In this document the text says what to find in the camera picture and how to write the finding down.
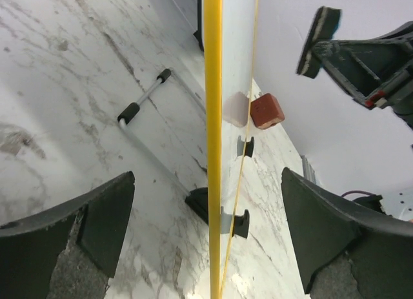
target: white marble tabletop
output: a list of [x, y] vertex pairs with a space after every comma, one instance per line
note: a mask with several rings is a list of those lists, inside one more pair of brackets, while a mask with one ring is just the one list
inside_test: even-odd
[[[179, 3], [193, 20], [196, 0]], [[208, 227], [116, 123], [166, 67], [205, 97], [193, 32], [171, 0], [0, 0], [0, 224], [132, 170], [107, 298], [209, 298]], [[187, 189], [206, 186], [205, 116], [176, 79], [130, 128]], [[250, 232], [232, 242], [224, 297], [303, 298], [280, 186], [284, 167], [302, 172], [301, 158], [281, 125], [252, 133], [238, 203]]]

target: white backdrop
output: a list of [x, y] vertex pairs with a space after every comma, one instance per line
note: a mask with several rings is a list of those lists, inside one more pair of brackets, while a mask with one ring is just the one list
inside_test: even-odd
[[413, 186], [413, 131], [391, 109], [355, 104], [322, 70], [295, 74], [303, 43], [320, 6], [341, 8], [336, 39], [377, 37], [413, 20], [412, 0], [261, 0], [256, 81], [273, 93], [283, 123], [301, 154], [332, 192], [373, 192]]

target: black rubber grip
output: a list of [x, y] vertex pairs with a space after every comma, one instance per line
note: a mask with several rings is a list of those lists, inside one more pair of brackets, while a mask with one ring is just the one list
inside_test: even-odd
[[125, 120], [126, 124], [129, 124], [135, 115], [139, 112], [141, 107], [136, 102], [129, 104], [129, 106], [124, 109], [124, 111], [117, 117], [117, 121], [121, 121], [121, 119]]
[[164, 71], [162, 71], [162, 72], [160, 73], [160, 75], [157, 76], [156, 79], [161, 78], [161, 79], [162, 79], [162, 83], [161, 83], [161, 84], [163, 84], [163, 83], [168, 79], [168, 77], [169, 77], [170, 75], [171, 75], [170, 69], [166, 68], [166, 69], [164, 69]]

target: yellow edge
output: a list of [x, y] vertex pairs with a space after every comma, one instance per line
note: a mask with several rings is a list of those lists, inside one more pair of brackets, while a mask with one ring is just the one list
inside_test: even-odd
[[[256, 7], [255, 7], [255, 14], [254, 14], [254, 40], [252, 42], [252, 65], [251, 65], [251, 84], [250, 84], [250, 95], [249, 95], [249, 104], [248, 104], [248, 122], [247, 122], [247, 129], [245, 131], [245, 141], [244, 141], [244, 148], [243, 148], [243, 157], [241, 160], [241, 166], [239, 169], [239, 177], [238, 177], [238, 184], [237, 184], [237, 192], [236, 192], [236, 197], [235, 197], [235, 202], [234, 202], [234, 210], [232, 211], [232, 219], [231, 219], [231, 226], [230, 226], [230, 233], [232, 233], [234, 229], [234, 219], [235, 219], [235, 214], [237, 210], [237, 204], [238, 204], [238, 198], [239, 198], [239, 191], [241, 189], [241, 179], [242, 179], [242, 174], [243, 174], [243, 166], [244, 166], [244, 155], [245, 155], [245, 149], [247, 148], [247, 138], [250, 130], [250, 113], [251, 113], [251, 99], [252, 99], [252, 81], [254, 80], [254, 65], [255, 65], [255, 55], [256, 55], [256, 35], [257, 35], [257, 20], [258, 20], [258, 7], [259, 7], [259, 0], [256, 0]], [[224, 264], [224, 272], [222, 276], [222, 282], [221, 282], [221, 289], [219, 291], [219, 298], [222, 298], [223, 293], [224, 293], [224, 286], [225, 286], [225, 276], [227, 275], [227, 269], [228, 269], [228, 262], [230, 258], [230, 250], [231, 250], [231, 242], [232, 242], [232, 236], [229, 236], [228, 239], [228, 244], [227, 244], [227, 251], [225, 254], [225, 264]]]
[[222, 4], [204, 0], [206, 139], [211, 299], [219, 298], [221, 233]]

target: marble table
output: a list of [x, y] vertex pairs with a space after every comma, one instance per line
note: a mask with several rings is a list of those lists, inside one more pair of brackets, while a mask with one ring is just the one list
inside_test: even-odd
[[[179, 2], [193, 20], [196, 0]], [[193, 32], [172, 0], [0, 0], [0, 224], [132, 170], [107, 298], [209, 298], [208, 227], [116, 123], [166, 67], [205, 98]], [[176, 79], [130, 128], [188, 189], [207, 184], [205, 116]], [[284, 167], [302, 173], [301, 158], [281, 125], [252, 133], [238, 204], [250, 233], [233, 240], [224, 297], [303, 298], [280, 187]]]

